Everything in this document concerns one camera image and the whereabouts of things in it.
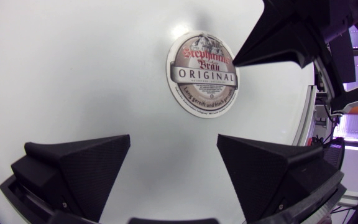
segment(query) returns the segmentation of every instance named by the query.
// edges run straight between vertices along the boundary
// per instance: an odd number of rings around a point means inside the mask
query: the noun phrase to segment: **stephans bräu logo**
[[[233,104],[239,86],[229,49],[216,37],[203,32],[184,36],[173,48],[178,46],[168,55],[167,68],[175,98],[187,111],[202,118],[225,113]]]

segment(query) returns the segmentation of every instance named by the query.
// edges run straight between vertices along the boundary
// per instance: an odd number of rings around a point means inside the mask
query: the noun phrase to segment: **white curved surface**
[[[100,222],[242,223],[218,133],[291,144],[313,67],[241,68],[230,111],[201,119],[172,96],[165,62],[188,30],[216,35],[236,54],[262,11],[251,0],[0,1],[0,184],[27,141],[130,134]],[[1,191],[0,222],[23,222]]]

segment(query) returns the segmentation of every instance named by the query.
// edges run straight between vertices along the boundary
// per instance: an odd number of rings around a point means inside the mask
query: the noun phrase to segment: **metal frame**
[[[308,138],[310,133],[312,133],[311,127],[314,115],[314,103],[316,101],[316,90],[316,86],[308,86],[302,117],[292,142],[293,146],[305,146],[308,143]]]

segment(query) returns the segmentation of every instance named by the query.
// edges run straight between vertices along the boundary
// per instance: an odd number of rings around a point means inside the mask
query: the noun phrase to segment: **cable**
[[[347,211],[346,216],[345,216],[345,219],[343,220],[342,224],[344,224],[344,223],[345,223],[346,218],[347,218],[347,215],[349,214],[349,212],[350,212],[350,210],[348,210],[348,211]]]
[[[329,136],[323,141],[323,144],[334,134],[334,131],[335,131],[335,127],[331,131],[331,134],[329,134]]]
[[[327,113],[327,116],[328,116],[328,119],[333,123],[334,120],[332,119],[331,115],[329,114],[328,112],[328,109],[327,109],[327,104],[324,104],[324,109],[326,110],[326,113]]]
[[[331,213],[332,213],[332,212],[335,212],[336,210],[338,210],[338,209],[340,209],[340,208],[342,208],[342,206],[338,206],[338,208],[335,208],[334,210],[332,210]]]
[[[348,210],[352,210],[352,209],[355,209],[355,207],[351,207],[351,208],[346,208],[346,209],[342,209],[340,211],[332,211],[331,214],[335,214],[335,213],[338,213],[338,212],[344,212],[344,211],[348,211]]]

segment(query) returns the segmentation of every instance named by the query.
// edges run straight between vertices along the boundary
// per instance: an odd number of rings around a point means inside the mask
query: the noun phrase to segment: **white backdrop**
[[[218,133],[291,144],[313,67],[241,68],[232,108],[201,119],[172,96],[165,62],[175,39],[189,30],[220,37],[236,54],[263,8],[255,0],[0,0],[0,184],[27,141],[130,134],[100,222],[214,217],[242,223]],[[0,222],[23,222],[1,191]]]

